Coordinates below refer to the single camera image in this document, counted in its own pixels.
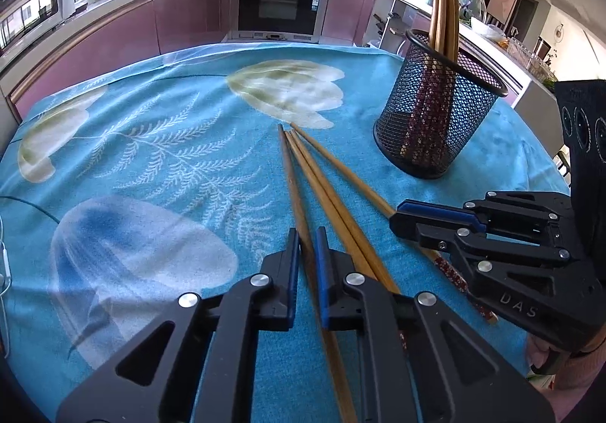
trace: person's arm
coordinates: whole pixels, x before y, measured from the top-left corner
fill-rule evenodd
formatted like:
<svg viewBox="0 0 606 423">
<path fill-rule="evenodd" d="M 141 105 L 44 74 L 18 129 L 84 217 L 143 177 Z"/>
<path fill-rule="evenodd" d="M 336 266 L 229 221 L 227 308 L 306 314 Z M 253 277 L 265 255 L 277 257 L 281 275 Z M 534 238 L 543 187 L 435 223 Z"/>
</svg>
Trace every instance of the person's arm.
<svg viewBox="0 0 606 423">
<path fill-rule="evenodd" d="M 547 360 L 549 348 L 545 341 L 528 337 L 526 355 L 528 361 L 540 367 Z M 583 398 L 606 361 L 606 326 L 589 343 L 583 352 L 572 355 L 558 372 L 552 387 L 539 389 L 549 400 L 558 422 L 562 421 Z"/>
</svg>

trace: built-in oven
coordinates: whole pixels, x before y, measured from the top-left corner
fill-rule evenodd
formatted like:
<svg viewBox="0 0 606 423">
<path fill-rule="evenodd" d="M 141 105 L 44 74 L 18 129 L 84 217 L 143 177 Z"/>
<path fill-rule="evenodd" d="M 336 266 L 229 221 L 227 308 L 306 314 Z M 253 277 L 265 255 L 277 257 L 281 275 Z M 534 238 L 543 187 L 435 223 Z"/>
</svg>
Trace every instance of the built-in oven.
<svg viewBox="0 0 606 423">
<path fill-rule="evenodd" d="M 328 0 L 237 0 L 232 39 L 319 42 Z"/>
</svg>

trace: oven door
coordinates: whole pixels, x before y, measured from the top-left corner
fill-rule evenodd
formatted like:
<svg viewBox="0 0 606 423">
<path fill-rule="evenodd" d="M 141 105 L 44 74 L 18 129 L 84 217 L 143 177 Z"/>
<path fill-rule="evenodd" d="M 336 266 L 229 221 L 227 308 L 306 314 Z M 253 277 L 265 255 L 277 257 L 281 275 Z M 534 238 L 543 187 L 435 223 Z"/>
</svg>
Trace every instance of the oven door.
<svg viewBox="0 0 606 423">
<path fill-rule="evenodd" d="M 314 35 L 320 0 L 240 0 L 238 30 Z"/>
</svg>

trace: white cable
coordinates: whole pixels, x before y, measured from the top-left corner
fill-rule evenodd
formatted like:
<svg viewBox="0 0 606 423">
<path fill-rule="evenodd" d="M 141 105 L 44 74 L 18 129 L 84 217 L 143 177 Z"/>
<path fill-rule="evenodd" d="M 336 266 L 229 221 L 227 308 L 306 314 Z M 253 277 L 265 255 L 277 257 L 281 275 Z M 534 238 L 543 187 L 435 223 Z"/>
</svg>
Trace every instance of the white cable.
<svg viewBox="0 0 606 423">
<path fill-rule="evenodd" d="M 4 346 L 4 359 L 10 355 L 10 336 L 8 335 L 8 320 L 6 319 L 6 308 L 4 307 L 4 298 L 0 296 L 0 305 L 2 305 L 2 317 L 4 319 L 4 329 L 6 332 L 6 343 Z"/>
<path fill-rule="evenodd" d="M 2 247 L 2 259 L 4 260 L 4 269 L 6 273 L 6 281 L 7 285 L 4 290 L 0 293 L 0 306 L 2 307 L 2 320 L 4 320 L 4 332 L 6 334 L 6 343 L 4 346 L 4 359 L 8 358 L 10 355 L 10 334 L 8 334 L 8 320 L 6 317 L 6 308 L 4 307 L 4 295 L 8 292 L 11 284 L 13 284 L 13 279 L 10 275 L 10 266 L 8 265 L 8 252 L 6 250 L 6 246 L 4 245 L 4 223 L 2 222 L 2 216 L 0 216 L 0 246 Z"/>
</svg>

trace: wooden chopstick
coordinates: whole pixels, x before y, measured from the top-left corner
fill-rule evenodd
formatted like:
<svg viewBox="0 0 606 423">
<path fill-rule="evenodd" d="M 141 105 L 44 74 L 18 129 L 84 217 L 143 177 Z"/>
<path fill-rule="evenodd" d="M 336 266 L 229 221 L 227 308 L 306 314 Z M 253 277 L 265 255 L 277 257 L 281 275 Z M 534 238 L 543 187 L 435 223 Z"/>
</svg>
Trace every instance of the wooden chopstick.
<svg viewBox="0 0 606 423">
<path fill-rule="evenodd" d="M 459 0 L 454 0 L 454 46 L 453 46 L 453 54 L 454 59 L 453 62 L 456 64 L 459 60 Z"/>
<path fill-rule="evenodd" d="M 299 166 L 301 167 L 305 178 L 309 182 L 309 185 L 313 190 L 314 194 L 316 194 L 317 200 L 319 200 L 320 205 L 326 213 L 326 216 L 328 216 L 328 220 L 334 227 L 334 230 L 339 236 L 341 243 L 343 243 L 345 250 L 351 256 L 356 270 L 362 273 L 363 275 L 376 279 L 376 276 L 372 271 L 371 267 L 369 266 L 369 263 L 366 262 L 366 258 L 364 257 L 364 254 L 362 254 L 360 247 L 354 240 L 349 229 L 345 226 L 345 223 L 343 222 L 337 209 L 334 207 L 332 201 L 328 197 L 328 194 L 317 181 L 315 174 L 311 170 L 311 167 L 307 164 L 305 157 L 294 142 L 293 136 L 287 132 L 285 133 L 285 135 L 287 141 L 289 142 L 290 149 L 295 155 L 295 158 L 299 163 Z"/>
<path fill-rule="evenodd" d="M 454 0 L 446 0 L 447 2 L 447 24 L 446 24 L 446 43 L 445 55 L 451 61 L 455 53 L 455 3 Z"/>
<path fill-rule="evenodd" d="M 297 232 L 299 232 L 303 269 L 305 271 L 305 276 L 307 277 L 307 285 L 311 293 L 316 320 L 320 328 L 322 345 L 333 382 L 340 419 L 342 423 L 357 423 L 358 416 L 356 415 L 356 409 L 351 397 L 351 390 L 349 382 L 347 381 L 345 366 L 340 355 L 336 335 L 334 332 L 326 331 L 320 325 L 316 257 L 311 241 L 309 226 L 307 224 L 307 219 L 305 218 L 305 209 L 303 208 L 301 194 L 299 193 L 299 187 L 296 181 L 295 169 L 293 168 L 293 162 L 290 156 L 289 144 L 286 140 L 282 124 L 278 124 L 278 135 L 280 137 L 280 147 L 284 160 L 284 173 L 286 173 L 286 181 L 289 187 L 290 203 L 293 208 L 293 214 L 295 215 Z"/>
<path fill-rule="evenodd" d="M 400 293 L 398 285 L 396 285 L 396 282 L 393 281 L 392 276 L 389 274 L 389 271 L 377 255 L 377 252 L 370 244 L 369 240 L 366 238 L 366 235 L 359 227 L 358 223 L 353 218 L 351 213 L 348 211 L 347 207 L 343 204 L 342 200 L 339 197 L 339 194 L 336 193 L 333 186 L 330 184 L 330 182 L 328 181 L 316 161 L 313 159 L 311 153 L 307 150 L 307 148 L 305 148 L 305 145 L 303 144 L 301 139 L 299 139 L 299 136 L 296 133 L 292 134 L 292 139 L 297 145 L 301 154 L 303 155 L 303 158 L 305 158 L 307 164 L 310 166 L 311 171 L 316 176 L 317 181 L 326 191 L 326 194 L 328 194 L 328 197 L 331 200 L 333 206 L 339 212 L 341 219 L 345 223 L 345 226 L 351 233 L 351 236 L 354 238 L 358 247 L 362 251 L 366 262 L 374 272 L 377 280 L 380 281 L 380 283 L 383 284 L 384 287 L 390 290 L 390 292 Z"/>
<path fill-rule="evenodd" d="M 386 218 L 390 218 L 395 214 L 393 209 L 385 199 L 383 199 L 377 192 L 375 192 L 370 186 L 368 186 L 360 177 L 352 172 L 346 165 L 344 165 L 337 157 L 331 152 L 326 150 L 316 139 L 307 134 L 303 129 L 297 126 L 295 123 L 290 123 L 293 129 L 300 134 L 311 146 L 317 149 L 317 151 L 323 155 L 328 161 L 330 161 L 352 184 L 354 184 L 360 192 L 373 204 Z M 459 274 L 452 264 L 444 259 L 441 254 L 435 250 L 426 249 L 415 246 L 420 250 L 425 257 L 427 257 L 435 266 L 442 272 L 444 276 L 464 295 L 467 295 L 467 282 Z M 480 315 L 486 319 L 488 323 L 498 322 L 498 317 L 487 308 L 481 307 L 475 302 L 471 301 L 472 305 L 479 311 Z"/>
<path fill-rule="evenodd" d="M 394 209 L 389 203 L 371 189 L 360 177 L 353 173 L 346 165 L 335 157 L 331 152 L 324 148 L 318 141 L 307 134 L 303 129 L 297 126 L 294 122 L 290 123 L 291 127 L 300 134 L 311 146 L 316 148 L 317 152 L 326 158 L 330 163 L 341 172 L 347 180 L 349 180 L 358 190 L 386 217 L 389 218 L 395 214 Z"/>
<path fill-rule="evenodd" d="M 437 10 L 436 51 L 445 54 L 448 21 L 448 0 L 439 0 Z"/>
<path fill-rule="evenodd" d="M 437 35 L 437 12 L 440 9 L 440 0 L 433 0 L 433 11 L 431 12 L 431 24 L 429 27 L 429 46 L 436 48 Z"/>
</svg>

